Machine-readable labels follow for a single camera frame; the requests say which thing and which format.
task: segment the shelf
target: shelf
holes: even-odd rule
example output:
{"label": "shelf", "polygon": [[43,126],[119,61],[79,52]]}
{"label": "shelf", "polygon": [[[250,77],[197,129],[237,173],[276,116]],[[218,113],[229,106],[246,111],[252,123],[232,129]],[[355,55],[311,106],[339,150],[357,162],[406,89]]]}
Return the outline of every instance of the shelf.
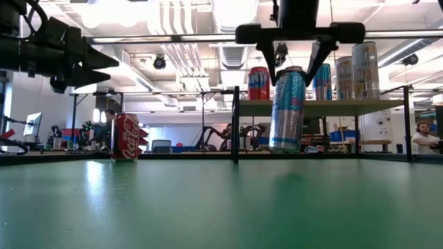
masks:
{"label": "shelf", "polygon": [[[305,117],[361,116],[403,105],[403,100],[308,100]],[[269,117],[272,100],[240,100],[240,116]]]}

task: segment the computer monitor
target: computer monitor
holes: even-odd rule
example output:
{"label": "computer monitor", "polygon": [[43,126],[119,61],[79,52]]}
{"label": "computer monitor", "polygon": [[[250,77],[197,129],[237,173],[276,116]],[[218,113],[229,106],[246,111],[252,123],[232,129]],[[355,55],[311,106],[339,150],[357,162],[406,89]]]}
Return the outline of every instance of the computer monitor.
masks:
{"label": "computer monitor", "polygon": [[41,122],[42,122],[42,113],[34,113],[28,115],[28,118],[26,118],[26,123],[28,124],[25,126],[23,135],[38,136]]}

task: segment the red soda can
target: red soda can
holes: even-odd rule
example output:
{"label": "red soda can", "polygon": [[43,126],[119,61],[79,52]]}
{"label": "red soda can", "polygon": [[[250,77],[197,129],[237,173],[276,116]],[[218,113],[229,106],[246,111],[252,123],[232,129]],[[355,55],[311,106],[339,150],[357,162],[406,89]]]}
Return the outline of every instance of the red soda can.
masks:
{"label": "red soda can", "polygon": [[248,75],[248,98],[250,100],[269,100],[271,76],[268,69],[256,66]]}
{"label": "red soda can", "polygon": [[113,160],[136,160],[139,153],[137,115],[119,113],[112,122],[111,158]]}

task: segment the silver energy drink can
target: silver energy drink can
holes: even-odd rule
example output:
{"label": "silver energy drink can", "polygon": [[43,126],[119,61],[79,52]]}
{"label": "silver energy drink can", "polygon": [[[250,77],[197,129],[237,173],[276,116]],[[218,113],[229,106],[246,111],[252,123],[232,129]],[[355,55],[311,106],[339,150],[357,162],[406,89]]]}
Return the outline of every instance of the silver energy drink can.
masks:
{"label": "silver energy drink can", "polygon": [[322,64],[318,69],[312,86],[315,100],[332,100],[331,66]]}
{"label": "silver energy drink can", "polygon": [[336,90],[338,100],[354,99],[354,76],[352,73],[352,57],[342,57],[335,61]]}
{"label": "silver energy drink can", "polygon": [[298,153],[301,146],[306,73],[290,66],[277,73],[272,105],[269,147],[273,151]]}
{"label": "silver energy drink can", "polygon": [[369,41],[352,47],[355,99],[379,100],[379,65],[377,47]]}

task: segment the blue energy drink can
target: blue energy drink can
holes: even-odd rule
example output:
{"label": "blue energy drink can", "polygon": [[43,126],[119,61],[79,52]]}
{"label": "blue energy drink can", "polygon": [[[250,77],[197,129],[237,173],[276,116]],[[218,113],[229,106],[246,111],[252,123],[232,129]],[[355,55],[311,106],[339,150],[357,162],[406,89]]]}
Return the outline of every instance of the blue energy drink can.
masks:
{"label": "blue energy drink can", "polygon": [[332,86],[331,86],[331,66],[329,64],[322,64],[314,77],[315,100],[332,100]]}
{"label": "blue energy drink can", "polygon": [[269,147],[273,151],[300,152],[306,73],[290,66],[277,73],[272,105]]}

